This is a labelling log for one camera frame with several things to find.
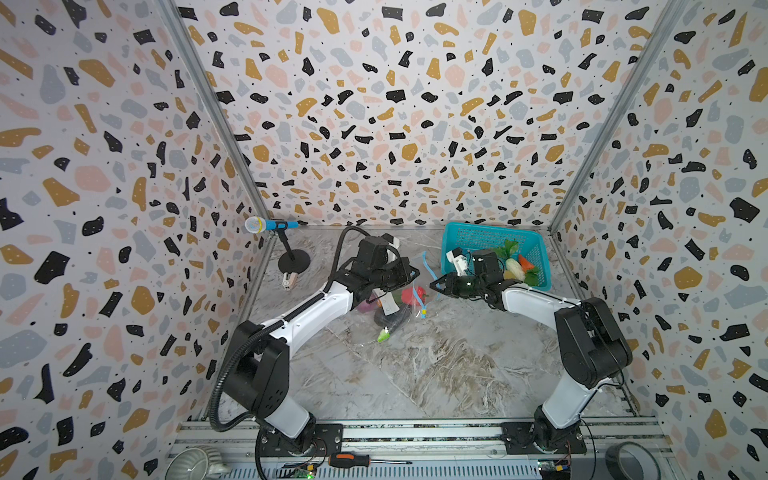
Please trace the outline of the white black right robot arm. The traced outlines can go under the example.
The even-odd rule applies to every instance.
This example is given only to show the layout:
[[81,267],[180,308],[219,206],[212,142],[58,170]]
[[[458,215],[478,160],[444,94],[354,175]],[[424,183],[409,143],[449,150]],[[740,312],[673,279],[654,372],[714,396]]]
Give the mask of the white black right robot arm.
[[599,388],[631,364],[631,349],[604,300],[557,297],[506,277],[492,249],[474,252],[472,264],[472,274],[449,272],[430,288],[451,298],[482,300],[557,334],[564,373],[553,393],[537,407],[529,430],[517,439],[520,445],[554,452],[579,431],[582,414]]

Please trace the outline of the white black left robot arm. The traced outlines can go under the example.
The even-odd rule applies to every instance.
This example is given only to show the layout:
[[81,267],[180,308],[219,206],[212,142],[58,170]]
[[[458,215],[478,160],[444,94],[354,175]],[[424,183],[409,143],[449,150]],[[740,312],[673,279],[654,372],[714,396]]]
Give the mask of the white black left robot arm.
[[419,270],[399,252],[399,240],[345,228],[323,287],[280,316],[241,323],[214,383],[208,418],[216,432],[227,432],[253,418],[298,449],[314,436],[316,418],[289,396],[290,363],[312,337],[332,321],[412,283]]

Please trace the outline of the clear zip top bag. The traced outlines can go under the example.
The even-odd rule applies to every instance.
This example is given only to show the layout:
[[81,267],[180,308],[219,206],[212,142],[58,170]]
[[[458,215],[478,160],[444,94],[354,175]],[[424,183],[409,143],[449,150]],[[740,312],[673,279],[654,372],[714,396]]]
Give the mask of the clear zip top bag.
[[410,256],[411,266],[421,274],[419,278],[392,292],[374,289],[354,308],[355,314],[372,324],[375,333],[375,338],[362,341],[362,346],[387,345],[392,343],[393,336],[402,335],[409,324],[437,316],[438,303],[447,299],[429,287],[440,276],[437,255],[434,248],[422,245],[420,251]]

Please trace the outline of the dark eggplant toy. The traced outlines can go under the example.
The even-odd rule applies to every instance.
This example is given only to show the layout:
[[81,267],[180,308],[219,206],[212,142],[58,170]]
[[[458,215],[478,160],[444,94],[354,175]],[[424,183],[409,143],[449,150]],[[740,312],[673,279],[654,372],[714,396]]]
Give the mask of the dark eggplant toy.
[[408,309],[400,309],[391,314],[385,314],[383,309],[378,310],[374,315],[374,322],[381,328],[377,342],[387,341],[391,334],[398,330],[409,317]]

